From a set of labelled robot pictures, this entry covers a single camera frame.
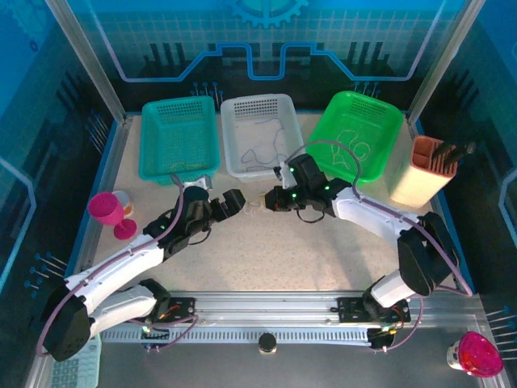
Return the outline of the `white plastic basket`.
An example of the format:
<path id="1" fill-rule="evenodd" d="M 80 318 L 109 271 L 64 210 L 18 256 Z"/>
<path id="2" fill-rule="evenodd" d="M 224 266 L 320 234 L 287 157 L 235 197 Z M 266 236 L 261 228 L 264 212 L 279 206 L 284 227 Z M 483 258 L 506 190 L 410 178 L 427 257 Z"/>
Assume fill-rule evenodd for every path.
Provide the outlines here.
<path id="1" fill-rule="evenodd" d="M 228 173 L 242 182 L 274 179 L 274 167 L 304 144 L 290 96 L 252 95 L 221 105 Z"/>

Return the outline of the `white cup with orange print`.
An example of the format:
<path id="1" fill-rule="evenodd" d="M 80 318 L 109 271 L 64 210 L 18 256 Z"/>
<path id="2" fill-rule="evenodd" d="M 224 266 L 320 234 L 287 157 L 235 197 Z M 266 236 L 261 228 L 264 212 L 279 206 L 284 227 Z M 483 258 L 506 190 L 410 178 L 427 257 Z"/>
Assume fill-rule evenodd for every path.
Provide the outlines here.
<path id="1" fill-rule="evenodd" d="M 134 206 L 132 199 L 130 198 L 129 194 L 122 190 L 117 190 L 112 193 L 117 200 L 122 204 L 124 216 L 130 217 L 133 213 Z"/>

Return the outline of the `green plastic basket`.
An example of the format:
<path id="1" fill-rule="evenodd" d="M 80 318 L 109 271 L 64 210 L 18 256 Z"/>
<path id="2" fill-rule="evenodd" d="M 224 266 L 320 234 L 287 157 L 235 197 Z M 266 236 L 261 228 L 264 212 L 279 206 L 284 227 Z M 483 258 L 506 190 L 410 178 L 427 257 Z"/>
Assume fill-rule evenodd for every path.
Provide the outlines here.
<path id="1" fill-rule="evenodd" d="M 353 91 L 337 93 L 329 102 L 309 141 L 339 142 L 359 159 L 358 185 L 382 175 L 397 140 L 404 116 L 389 103 Z M 335 144 L 312 144 L 306 148 L 327 175 L 348 182 L 356 177 L 353 156 Z"/>

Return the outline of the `teal plastic basket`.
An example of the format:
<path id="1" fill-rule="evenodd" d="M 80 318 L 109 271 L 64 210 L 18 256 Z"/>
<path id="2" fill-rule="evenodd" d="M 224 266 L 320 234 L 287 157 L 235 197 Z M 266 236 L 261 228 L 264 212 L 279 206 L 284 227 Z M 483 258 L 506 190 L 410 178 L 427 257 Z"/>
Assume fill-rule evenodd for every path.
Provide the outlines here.
<path id="1" fill-rule="evenodd" d="M 220 167 L 213 100 L 191 96 L 149 102 L 142 108 L 138 173 L 161 186 L 171 175 L 184 183 L 211 177 Z"/>

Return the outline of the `pink plastic goblet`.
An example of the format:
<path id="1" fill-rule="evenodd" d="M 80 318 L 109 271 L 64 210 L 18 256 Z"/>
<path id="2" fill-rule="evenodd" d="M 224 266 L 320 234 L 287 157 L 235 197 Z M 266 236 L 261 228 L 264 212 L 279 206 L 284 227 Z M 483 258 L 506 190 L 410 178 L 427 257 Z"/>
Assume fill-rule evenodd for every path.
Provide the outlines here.
<path id="1" fill-rule="evenodd" d="M 115 238 L 119 240 L 128 240 L 137 232 L 136 222 L 125 216 L 122 203 L 111 192 L 100 192 L 93 196 L 87 211 L 103 226 L 111 226 Z"/>

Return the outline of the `cream holder with terracotta rim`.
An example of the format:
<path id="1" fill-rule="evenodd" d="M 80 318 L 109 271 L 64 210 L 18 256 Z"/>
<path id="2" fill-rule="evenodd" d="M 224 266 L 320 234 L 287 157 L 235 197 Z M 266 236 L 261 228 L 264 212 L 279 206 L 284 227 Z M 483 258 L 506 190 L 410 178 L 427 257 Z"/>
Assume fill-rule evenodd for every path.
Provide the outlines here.
<path id="1" fill-rule="evenodd" d="M 458 162 L 445 166 L 450 151 L 433 158 L 442 144 L 442 140 L 423 135 L 414 139 L 389 182 L 388 192 L 392 200 L 421 208 L 456 176 Z"/>

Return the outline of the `black round knob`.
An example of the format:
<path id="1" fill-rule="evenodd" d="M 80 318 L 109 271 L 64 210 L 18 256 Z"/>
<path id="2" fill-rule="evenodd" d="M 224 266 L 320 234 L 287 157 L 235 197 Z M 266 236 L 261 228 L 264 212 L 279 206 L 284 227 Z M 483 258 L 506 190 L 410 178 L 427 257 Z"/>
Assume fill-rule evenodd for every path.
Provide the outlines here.
<path id="1" fill-rule="evenodd" d="M 258 339 L 258 351 L 262 355 L 272 355 L 277 350 L 276 337 L 269 332 L 261 334 Z"/>

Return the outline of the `black tool with grey knob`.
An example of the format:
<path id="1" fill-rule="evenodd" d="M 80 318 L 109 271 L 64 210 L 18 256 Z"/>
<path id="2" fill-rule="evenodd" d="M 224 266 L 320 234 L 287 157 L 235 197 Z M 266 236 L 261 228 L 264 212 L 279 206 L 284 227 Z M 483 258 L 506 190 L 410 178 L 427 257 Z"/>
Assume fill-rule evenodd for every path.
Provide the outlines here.
<path id="1" fill-rule="evenodd" d="M 473 154 L 477 148 L 477 144 L 474 141 L 459 145 L 449 152 L 444 160 L 443 172 L 449 172 L 454 165 L 459 163 L 462 158 L 466 155 Z"/>

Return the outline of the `pale green calculator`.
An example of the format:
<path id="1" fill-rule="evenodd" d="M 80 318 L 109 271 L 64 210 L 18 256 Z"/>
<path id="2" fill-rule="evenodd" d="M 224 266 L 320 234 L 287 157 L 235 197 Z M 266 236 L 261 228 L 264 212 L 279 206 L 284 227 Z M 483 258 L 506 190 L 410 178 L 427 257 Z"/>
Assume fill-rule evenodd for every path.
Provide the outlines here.
<path id="1" fill-rule="evenodd" d="M 97 388 L 102 341 L 100 335 L 66 361 L 53 363 L 49 388 Z"/>

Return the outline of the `pink goblet with silver base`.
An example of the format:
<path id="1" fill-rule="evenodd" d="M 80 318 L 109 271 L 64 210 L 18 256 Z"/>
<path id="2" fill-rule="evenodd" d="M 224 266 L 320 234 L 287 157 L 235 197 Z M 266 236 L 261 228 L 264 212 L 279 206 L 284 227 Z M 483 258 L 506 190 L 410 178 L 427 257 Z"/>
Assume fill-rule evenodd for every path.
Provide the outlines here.
<path id="1" fill-rule="evenodd" d="M 466 332 L 448 348 L 446 362 L 452 369 L 482 378 L 494 377 L 504 367 L 496 347 L 475 331 Z"/>

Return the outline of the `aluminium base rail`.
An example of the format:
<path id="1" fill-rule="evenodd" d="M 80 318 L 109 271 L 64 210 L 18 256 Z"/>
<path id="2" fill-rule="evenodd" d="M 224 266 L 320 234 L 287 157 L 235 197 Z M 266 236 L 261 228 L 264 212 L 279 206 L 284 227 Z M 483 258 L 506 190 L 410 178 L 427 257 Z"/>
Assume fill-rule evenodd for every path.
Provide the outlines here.
<path id="1" fill-rule="evenodd" d="M 330 310 L 340 297 L 361 297 L 360 291 L 172 292 L 172 297 L 195 299 L 202 327 L 336 327 Z M 468 327 L 485 320 L 481 299 L 435 291 L 420 304 L 409 302 L 411 321 L 420 327 Z"/>

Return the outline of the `aluminium frame post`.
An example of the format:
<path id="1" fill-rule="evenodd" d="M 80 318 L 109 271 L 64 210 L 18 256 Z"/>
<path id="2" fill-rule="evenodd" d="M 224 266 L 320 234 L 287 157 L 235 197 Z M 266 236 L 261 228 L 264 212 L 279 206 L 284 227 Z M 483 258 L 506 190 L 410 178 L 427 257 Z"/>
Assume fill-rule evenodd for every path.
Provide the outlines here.
<path id="1" fill-rule="evenodd" d="M 415 124 L 468 35 L 486 0 L 465 0 L 446 43 L 427 71 L 406 115 Z"/>
<path id="2" fill-rule="evenodd" d="M 54 18 L 59 24 L 65 37 L 72 46 L 78 60 L 93 82 L 97 92 L 103 99 L 113 119 L 118 124 L 124 124 L 127 113 L 106 72 L 104 71 L 90 41 L 87 39 L 77 17 L 67 0 L 44 0 Z"/>

